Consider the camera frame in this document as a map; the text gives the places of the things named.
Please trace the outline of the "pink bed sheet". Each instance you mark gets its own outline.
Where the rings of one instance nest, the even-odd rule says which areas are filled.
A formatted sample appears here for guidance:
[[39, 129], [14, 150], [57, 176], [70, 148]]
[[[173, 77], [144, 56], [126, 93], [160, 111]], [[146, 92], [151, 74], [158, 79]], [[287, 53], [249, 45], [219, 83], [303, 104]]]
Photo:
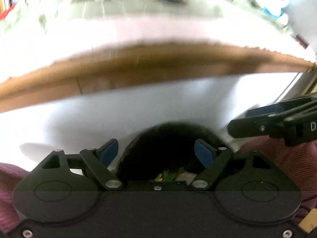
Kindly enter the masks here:
[[316, 62], [313, 52], [252, 7], [218, 18], [124, 14], [83, 18], [79, 0], [19, 0], [1, 20], [1, 81], [103, 48], [207, 43], [259, 48]]

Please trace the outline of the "brown cardboard box edge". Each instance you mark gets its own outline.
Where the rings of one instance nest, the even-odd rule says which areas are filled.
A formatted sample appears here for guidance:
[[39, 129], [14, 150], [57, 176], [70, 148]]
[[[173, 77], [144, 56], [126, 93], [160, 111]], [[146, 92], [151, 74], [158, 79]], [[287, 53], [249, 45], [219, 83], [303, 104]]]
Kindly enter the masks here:
[[1, 112], [80, 95], [212, 76], [310, 73], [316, 64], [278, 52], [227, 45], [155, 44], [104, 49], [1, 84]]

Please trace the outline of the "green checked blanket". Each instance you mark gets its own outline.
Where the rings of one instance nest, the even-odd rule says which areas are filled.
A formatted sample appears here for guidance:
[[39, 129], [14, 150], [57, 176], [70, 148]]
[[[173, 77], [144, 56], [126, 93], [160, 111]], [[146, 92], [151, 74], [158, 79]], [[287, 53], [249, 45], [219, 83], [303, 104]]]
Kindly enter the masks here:
[[250, 8], [248, 0], [79, 0], [83, 18], [124, 14], [171, 14], [218, 18]]

